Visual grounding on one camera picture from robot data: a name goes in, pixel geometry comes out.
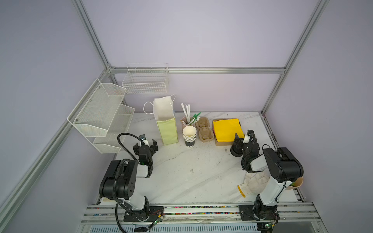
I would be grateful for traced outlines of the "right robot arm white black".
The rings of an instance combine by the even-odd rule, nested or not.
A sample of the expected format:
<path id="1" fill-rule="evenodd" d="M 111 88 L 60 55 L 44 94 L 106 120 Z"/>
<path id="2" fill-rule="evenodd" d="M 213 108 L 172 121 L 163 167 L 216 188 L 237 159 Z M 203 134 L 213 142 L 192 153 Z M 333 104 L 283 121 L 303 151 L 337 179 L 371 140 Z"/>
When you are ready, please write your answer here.
<path id="1" fill-rule="evenodd" d="M 253 204 L 240 205 L 242 220 L 279 220 L 279 199 L 286 189 L 304 174 L 301 163 L 286 147 L 259 145 L 253 130 L 244 138 L 235 136 L 231 153 L 241 158 L 246 173 L 238 190 L 243 197 L 254 195 Z"/>

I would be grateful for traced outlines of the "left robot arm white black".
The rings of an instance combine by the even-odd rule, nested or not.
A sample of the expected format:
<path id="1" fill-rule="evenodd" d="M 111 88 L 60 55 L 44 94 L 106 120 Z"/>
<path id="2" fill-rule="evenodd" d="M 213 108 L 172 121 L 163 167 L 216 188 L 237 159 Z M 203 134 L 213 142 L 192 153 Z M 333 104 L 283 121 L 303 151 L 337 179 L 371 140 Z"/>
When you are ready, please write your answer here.
<path id="1" fill-rule="evenodd" d="M 153 155 L 158 151 L 155 140 L 133 146 L 139 160 L 112 161 L 100 184 L 101 198 L 116 202 L 125 210 L 124 222 L 154 221 L 164 212 L 162 206 L 150 206 L 148 198 L 136 191 L 137 178 L 149 178 L 153 172 Z"/>

